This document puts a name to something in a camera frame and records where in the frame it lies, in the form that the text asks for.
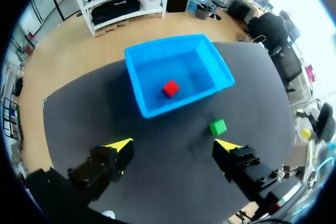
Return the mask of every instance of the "black table surface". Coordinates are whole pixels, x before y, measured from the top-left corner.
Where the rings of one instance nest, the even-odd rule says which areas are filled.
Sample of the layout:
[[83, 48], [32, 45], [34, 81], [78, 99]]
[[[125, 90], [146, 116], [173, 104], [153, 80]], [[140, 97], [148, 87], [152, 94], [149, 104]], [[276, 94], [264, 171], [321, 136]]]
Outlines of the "black table surface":
[[219, 224], [248, 204], [212, 159], [208, 125], [224, 119], [219, 139], [250, 145], [271, 168], [286, 159], [294, 122], [276, 68], [258, 44], [214, 43], [235, 85], [152, 119], [142, 117], [124, 61], [90, 72], [50, 95], [44, 106], [54, 168], [66, 176], [90, 148], [134, 139], [135, 156], [117, 183], [90, 207], [128, 223]]

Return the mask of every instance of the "yellow object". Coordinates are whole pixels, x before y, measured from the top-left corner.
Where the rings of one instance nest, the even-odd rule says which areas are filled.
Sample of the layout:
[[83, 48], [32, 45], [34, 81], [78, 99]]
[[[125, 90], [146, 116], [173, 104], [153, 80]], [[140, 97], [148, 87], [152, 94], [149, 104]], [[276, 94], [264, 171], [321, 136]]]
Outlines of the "yellow object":
[[227, 152], [229, 152], [230, 150], [233, 150], [234, 148], [242, 148], [243, 147], [243, 146], [240, 146], [240, 145], [225, 142], [225, 141], [217, 139], [217, 138], [215, 139], [215, 141], [217, 141], [218, 144], [220, 144]]
[[112, 147], [114, 149], [117, 149], [117, 152], [119, 152], [121, 149], [124, 148], [125, 145], [128, 144], [129, 141], [133, 141], [132, 138], [126, 139], [126, 140], [122, 140], [113, 144], [108, 144], [108, 145], [103, 145], [105, 147]]
[[312, 135], [311, 130], [309, 130], [309, 129], [302, 129], [302, 130], [301, 130], [301, 134], [302, 134], [302, 136], [303, 136], [305, 139], [307, 139], [307, 140], [310, 140], [310, 139], [311, 139], [311, 135]]

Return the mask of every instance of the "stool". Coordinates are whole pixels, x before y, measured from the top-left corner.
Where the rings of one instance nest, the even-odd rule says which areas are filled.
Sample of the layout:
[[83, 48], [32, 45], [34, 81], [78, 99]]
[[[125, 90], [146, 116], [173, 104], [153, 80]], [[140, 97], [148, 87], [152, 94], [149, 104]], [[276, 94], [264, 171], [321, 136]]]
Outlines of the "stool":
[[221, 20], [222, 18], [216, 14], [216, 11], [218, 10], [218, 8], [226, 8], [226, 4], [224, 4], [222, 1], [220, 0], [211, 0], [211, 2], [213, 4], [215, 4], [216, 8], [213, 10], [213, 12], [210, 14], [210, 18], [216, 19], [216, 20]]

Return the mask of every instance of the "blue plastic bin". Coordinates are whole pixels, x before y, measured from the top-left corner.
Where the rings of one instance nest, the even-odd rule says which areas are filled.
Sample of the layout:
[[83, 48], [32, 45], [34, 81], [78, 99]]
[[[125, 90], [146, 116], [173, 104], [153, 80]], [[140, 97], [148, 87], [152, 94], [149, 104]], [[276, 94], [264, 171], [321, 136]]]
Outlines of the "blue plastic bin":
[[[235, 80], [221, 55], [203, 34], [158, 39], [125, 50], [136, 101], [145, 118], [174, 110], [230, 87]], [[175, 81], [169, 98], [162, 88]]]

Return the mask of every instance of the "metal rack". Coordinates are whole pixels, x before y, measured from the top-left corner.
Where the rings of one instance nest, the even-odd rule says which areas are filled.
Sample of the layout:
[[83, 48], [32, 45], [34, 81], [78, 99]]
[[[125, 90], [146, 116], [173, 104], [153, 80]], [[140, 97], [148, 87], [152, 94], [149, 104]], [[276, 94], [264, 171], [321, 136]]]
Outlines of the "metal rack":
[[18, 146], [21, 152], [24, 138], [20, 124], [19, 105], [8, 98], [4, 98], [2, 118], [4, 134], [12, 139], [19, 140]]

